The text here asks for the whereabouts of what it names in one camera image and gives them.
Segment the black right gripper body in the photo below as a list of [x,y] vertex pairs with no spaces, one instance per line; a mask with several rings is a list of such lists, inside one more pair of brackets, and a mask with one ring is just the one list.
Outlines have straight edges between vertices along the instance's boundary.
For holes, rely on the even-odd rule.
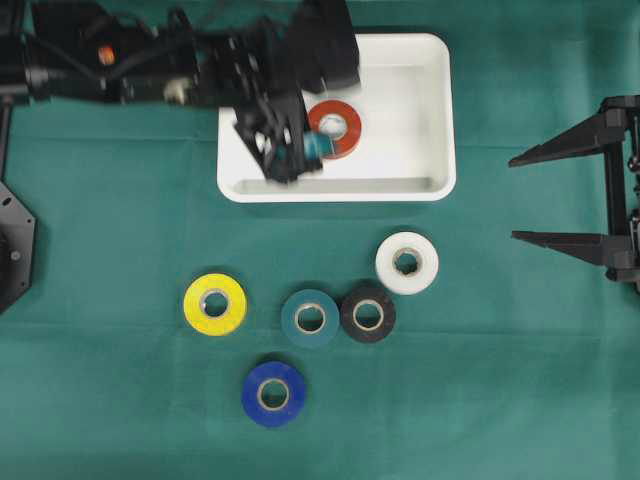
[[602,140],[608,234],[603,241],[607,278],[639,287],[639,211],[630,211],[626,173],[639,175],[639,97],[603,100]]

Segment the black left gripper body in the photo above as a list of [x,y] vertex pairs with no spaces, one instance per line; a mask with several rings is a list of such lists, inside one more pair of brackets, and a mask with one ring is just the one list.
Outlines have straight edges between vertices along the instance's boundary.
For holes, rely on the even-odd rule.
[[233,108],[242,123],[303,123],[305,27],[260,17],[238,29],[197,30],[203,57],[192,87],[197,107]]

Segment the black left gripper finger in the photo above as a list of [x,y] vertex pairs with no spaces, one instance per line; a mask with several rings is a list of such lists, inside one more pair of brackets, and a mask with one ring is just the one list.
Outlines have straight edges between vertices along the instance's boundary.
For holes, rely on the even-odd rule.
[[284,180],[285,163],[279,158],[283,129],[270,107],[234,109],[234,128],[267,180]]
[[317,154],[307,156],[304,139],[310,131],[308,114],[301,94],[287,94],[275,99],[276,159],[274,180],[288,184],[299,176],[321,171],[322,161]]

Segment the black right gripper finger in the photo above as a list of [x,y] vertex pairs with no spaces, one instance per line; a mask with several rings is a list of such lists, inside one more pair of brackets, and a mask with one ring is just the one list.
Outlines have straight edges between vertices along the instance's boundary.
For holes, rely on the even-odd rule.
[[600,234],[513,231],[511,237],[593,265],[605,265],[605,237]]
[[536,145],[508,162],[510,168],[548,161],[582,157],[602,152],[599,134],[605,128],[605,114],[598,113],[564,131],[553,139]]

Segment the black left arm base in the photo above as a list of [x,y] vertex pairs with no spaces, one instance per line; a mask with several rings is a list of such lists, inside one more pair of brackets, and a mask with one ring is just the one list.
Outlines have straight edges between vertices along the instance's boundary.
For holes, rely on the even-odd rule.
[[36,218],[4,181],[11,109],[1,109],[1,312],[31,286]]

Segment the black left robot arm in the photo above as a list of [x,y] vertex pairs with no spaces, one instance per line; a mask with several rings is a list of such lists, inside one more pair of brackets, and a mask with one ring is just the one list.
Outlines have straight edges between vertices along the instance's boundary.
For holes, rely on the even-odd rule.
[[287,22],[207,31],[180,7],[153,27],[96,1],[5,1],[1,107],[60,97],[229,108],[263,176],[288,184],[336,150],[312,128],[304,94],[357,70],[353,33],[335,25],[345,16],[343,2],[304,1]]

